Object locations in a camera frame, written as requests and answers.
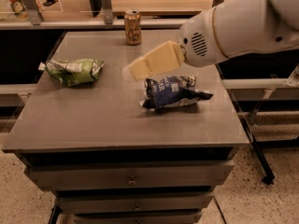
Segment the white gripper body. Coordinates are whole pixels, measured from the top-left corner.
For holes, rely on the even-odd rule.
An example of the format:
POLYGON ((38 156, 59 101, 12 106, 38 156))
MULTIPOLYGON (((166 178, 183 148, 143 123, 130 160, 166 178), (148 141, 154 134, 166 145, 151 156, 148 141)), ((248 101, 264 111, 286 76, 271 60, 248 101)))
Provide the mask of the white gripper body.
POLYGON ((178 42, 185 55, 185 63, 205 67, 228 59, 216 35, 216 8, 205 10, 181 25, 178 42))

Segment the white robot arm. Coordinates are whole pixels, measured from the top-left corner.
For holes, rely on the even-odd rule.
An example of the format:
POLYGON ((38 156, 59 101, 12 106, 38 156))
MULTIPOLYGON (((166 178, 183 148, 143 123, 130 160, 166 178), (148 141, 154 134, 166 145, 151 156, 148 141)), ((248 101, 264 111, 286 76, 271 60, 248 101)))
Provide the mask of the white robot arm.
POLYGON ((178 40, 167 41, 122 69, 135 82, 177 70, 205 67, 250 53, 299 47, 299 0, 229 0, 188 19, 178 40))

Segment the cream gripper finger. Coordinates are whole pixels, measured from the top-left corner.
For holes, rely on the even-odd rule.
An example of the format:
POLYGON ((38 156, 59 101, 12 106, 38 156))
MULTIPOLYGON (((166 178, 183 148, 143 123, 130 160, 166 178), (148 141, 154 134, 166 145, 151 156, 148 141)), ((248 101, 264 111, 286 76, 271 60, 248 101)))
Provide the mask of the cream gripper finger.
POLYGON ((184 60, 181 45, 174 41, 167 41, 126 65, 122 69, 122 74, 127 81, 135 82, 177 70, 184 60))

